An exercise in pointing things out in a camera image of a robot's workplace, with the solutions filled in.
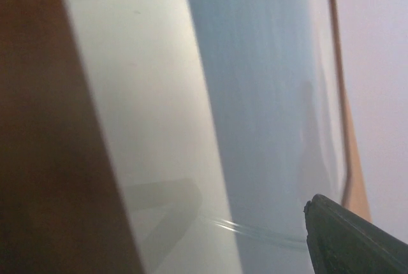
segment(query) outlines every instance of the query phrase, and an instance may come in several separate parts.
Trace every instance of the wall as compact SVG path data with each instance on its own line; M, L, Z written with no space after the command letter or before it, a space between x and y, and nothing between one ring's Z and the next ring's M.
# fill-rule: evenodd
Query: wall
M337 0L344 73L375 225L408 242L406 0Z

